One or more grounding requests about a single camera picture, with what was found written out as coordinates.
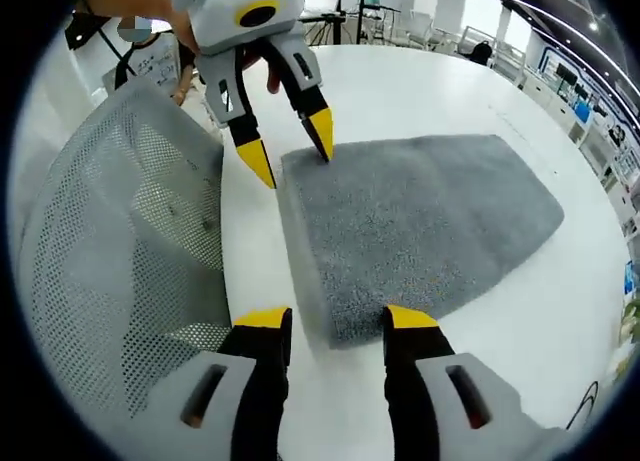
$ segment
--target white table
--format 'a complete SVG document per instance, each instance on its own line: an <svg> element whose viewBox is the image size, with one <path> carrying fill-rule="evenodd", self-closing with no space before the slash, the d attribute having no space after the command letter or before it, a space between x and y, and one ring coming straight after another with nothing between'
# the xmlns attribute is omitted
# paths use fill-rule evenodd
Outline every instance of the white table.
<svg viewBox="0 0 640 461"><path fill-rule="evenodd" d="M325 46L317 54L336 143L497 134L562 205L564 222L538 252L440 323L457 352L474 354L520 392L526 413L544 426L564 426L608 364L628 259L615 212L589 165L542 108L485 67L380 46ZM284 92L267 93L264 63L245 80L277 173L281 155L311 141ZM392 459L382 343L331 351L307 336L296 312L275 192L231 147L222 183L232 318L251 309L294 308L282 456Z"/></svg>

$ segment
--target gray towel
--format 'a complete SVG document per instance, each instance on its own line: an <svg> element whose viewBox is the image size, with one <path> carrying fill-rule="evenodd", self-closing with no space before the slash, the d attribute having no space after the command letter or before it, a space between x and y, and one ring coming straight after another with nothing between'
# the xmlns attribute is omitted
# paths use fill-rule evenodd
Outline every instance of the gray towel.
<svg viewBox="0 0 640 461"><path fill-rule="evenodd" d="M376 339L389 303L451 313L564 219L497 136L341 144L327 165L295 151L283 157L278 199L303 325L334 347Z"/></svg>

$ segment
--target gray mesh chair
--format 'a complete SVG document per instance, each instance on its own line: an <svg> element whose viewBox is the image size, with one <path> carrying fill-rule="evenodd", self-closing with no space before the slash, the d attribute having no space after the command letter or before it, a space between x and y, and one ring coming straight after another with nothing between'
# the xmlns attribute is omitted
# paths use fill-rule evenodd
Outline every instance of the gray mesh chair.
<svg viewBox="0 0 640 461"><path fill-rule="evenodd" d="M135 79L72 136L34 204L17 266L24 314L57 385L101 434L230 330L222 156Z"/></svg>

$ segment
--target ceiling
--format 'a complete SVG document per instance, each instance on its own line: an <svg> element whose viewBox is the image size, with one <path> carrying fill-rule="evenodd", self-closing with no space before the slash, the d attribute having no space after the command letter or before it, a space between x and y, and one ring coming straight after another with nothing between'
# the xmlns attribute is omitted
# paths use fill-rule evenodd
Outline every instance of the ceiling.
<svg viewBox="0 0 640 461"><path fill-rule="evenodd" d="M633 54L633 47L630 45L631 41L623 39L623 35L616 29L615 22L605 7L603 0L522 1L554 15L585 35L613 59L631 78L633 84L640 88L640 66ZM509 0L503 0L503 2L509 8L518 12L524 19L528 19L534 28L549 34L555 38L557 44L564 45L584 59L592 68L605 77L611 86L615 86L616 81L620 82L631 100L640 108L640 96L631 89L623 76L580 36L534 10L523 8L522 5ZM591 23L597 24L597 31L590 29Z"/></svg>

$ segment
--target desk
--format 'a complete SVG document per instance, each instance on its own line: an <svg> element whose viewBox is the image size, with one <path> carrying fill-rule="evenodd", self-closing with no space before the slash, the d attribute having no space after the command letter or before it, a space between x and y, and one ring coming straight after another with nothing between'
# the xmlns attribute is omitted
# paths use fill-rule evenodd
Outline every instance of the desk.
<svg viewBox="0 0 640 461"><path fill-rule="evenodd" d="M497 134L562 205L563 224L537 253L440 322L456 351L474 354L520 392L525 412L544 426L564 426L609 363L629 258L591 168L543 109L486 67L383 46L323 46L317 54L336 143ZM264 63L245 80L278 176L280 156L311 142L284 92L267 93ZM233 148L224 161L222 239L232 319L251 309L294 308L283 458L393 459L382 343L331 351L306 335L276 195Z"/></svg>

